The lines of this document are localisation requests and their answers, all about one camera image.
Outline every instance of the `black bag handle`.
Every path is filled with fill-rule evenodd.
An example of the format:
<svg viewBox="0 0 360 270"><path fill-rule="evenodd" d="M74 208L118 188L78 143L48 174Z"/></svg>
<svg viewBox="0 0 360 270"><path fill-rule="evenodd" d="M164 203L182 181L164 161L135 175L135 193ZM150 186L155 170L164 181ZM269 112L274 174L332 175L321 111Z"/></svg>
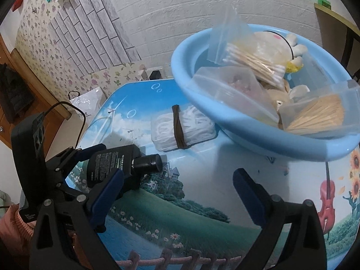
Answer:
<svg viewBox="0 0 360 270"><path fill-rule="evenodd" d="M69 93L68 93L68 98L69 98L69 100L71 100L71 98L70 98L70 93L72 93L72 92L77 92L77 93L78 93L77 96L80 96L80 95L81 95L80 92L78 92L78 91L75 91L75 90L69 91Z"/></svg>

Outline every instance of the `white daisy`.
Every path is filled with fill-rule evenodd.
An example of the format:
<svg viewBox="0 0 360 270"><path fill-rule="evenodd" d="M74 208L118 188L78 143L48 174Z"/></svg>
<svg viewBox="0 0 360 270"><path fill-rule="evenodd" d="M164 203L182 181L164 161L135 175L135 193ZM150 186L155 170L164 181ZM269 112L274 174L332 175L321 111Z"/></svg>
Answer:
<svg viewBox="0 0 360 270"><path fill-rule="evenodd" d="M170 234L170 237L171 237L172 239L174 239L174 240L177 240L177 239L180 238L180 235L177 234L177 233L174 233L174 234Z"/></svg>

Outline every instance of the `clear plastic box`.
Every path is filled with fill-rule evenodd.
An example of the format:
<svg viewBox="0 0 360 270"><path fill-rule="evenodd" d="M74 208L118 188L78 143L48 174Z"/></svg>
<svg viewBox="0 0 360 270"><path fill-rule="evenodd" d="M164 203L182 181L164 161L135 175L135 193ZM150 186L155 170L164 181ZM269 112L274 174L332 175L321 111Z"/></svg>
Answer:
<svg viewBox="0 0 360 270"><path fill-rule="evenodd" d="M181 105L179 119L188 146L216 137L215 123L193 105ZM172 109L161 111L151 118L151 140L159 151L177 149Z"/></svg>
<svg viewBox="0 0 360 270"><path fill-rule="evenodd" d="M342 124L338 126L333 125L332 127L327 126L326 130L319 131L319 125L322 125L324 122L319 123L317 121L316 124L309 125L306 128L296 130L289 129L289 125L296 119L300 112L319 99L329 100L330 97L328 96L337 96L340 99L343 108ZM312 138L342 137L350 134L358 134L360 133L360 86L354 80L325 86L318 90L310 91L302 97L295 97L294 103L283 104L279 108L279 113L284 130L294 134L307 135ZM315 109L315 112L312 112L309 116L307 123L309 123L316 114ZM327 112L327 121L333 118L333 115L328 114Z"/></svg>
<svg viewBox="0 0 360 270"><path fill-rule="evenodd" d="M277 127L279 116L265 89L247 67L201 67L187 86L258 121Z"/></svg>

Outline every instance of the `plastic zip bag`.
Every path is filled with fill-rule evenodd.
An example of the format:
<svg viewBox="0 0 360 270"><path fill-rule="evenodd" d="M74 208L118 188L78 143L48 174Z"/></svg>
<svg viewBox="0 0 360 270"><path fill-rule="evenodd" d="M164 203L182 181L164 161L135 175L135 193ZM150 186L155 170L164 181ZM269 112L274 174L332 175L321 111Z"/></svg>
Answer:
<svg viewBox="0 0 360 270"><path fill-rule="evenodd" d="M227 7L222 21L211 32L208 60L218 65L248 66L256 78L284 90L287 53L255 35L233 4Z"/></svg>
<svg viewBox="0 0 360 270"><path fill-rule="evenodd" d="M291 88L298 85L306 85L312 91L334 84L334 80L327 75L325 70L309 53L303 54L302 60L303 68L296 73L290 73L286 76Z"/></svg>
<svg viewBox="0 0 360 270"><path fill-rule="evenodd" d="M193 105L180 106L179 119L188 146L216 137L215 123ZM178 148L174 136L172 109L161 111L151 118L151 140L159 151Z"/></svg>
<svg viewBox="0 0 360 270"><path fill-rule="evenodd" d="M258 121L278 126L279 116L265 89L247 67L201 67L187 88Z"/></svg>
<svg viewBox="0 0 360 270"><path fill-rule="evenodd" d="M344 81L301 97L279 108L284 131L313 138L360 133L360 86Z"/></svg>

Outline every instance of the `blue plastic basin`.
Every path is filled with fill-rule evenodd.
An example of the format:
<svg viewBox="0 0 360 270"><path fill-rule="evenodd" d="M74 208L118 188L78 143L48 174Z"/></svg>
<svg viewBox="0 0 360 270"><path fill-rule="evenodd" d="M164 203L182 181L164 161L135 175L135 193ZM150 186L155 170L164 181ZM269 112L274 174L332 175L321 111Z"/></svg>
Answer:
<svg viewBox="0 0 360 270"><path fill-rule="evenodd" d="M283 36L288 31L264 25L250 24L253 31L272 30ZM268 126L222 103L196 94L187 85L194 73L203 66L218 66L207 60L211 29L185 39L171 59L173 77L189 101L216 122L234 141L266 156L286 156L302 160L330 161L348 155L360 142L360 134L336 139L313 139L298 136ZM351 79L343 66L327 51L310 40L298 36L298 43L307 46L309 53L337 83Z"/></svg>

